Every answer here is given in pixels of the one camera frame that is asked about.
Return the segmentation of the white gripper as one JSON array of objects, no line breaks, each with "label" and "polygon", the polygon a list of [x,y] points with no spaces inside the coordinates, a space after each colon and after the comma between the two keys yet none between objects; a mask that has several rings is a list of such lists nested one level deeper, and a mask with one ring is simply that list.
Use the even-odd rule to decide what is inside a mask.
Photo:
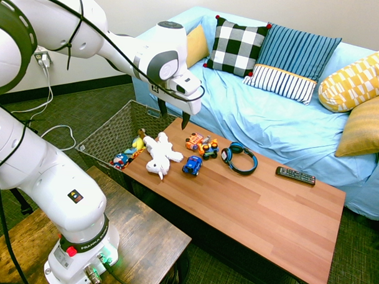
[{"label": "white gripper", "polygon": [[177,107],[182,111],[181,129],[184,130],[190,121],[190,115],[196,115],[202,106],[203,87],[199,87],[196,91],[189,95],[185,95],[178,91],[164,92],[159,90],[156,94],[158,107],[163,117],[167,115],[166,103]]}]

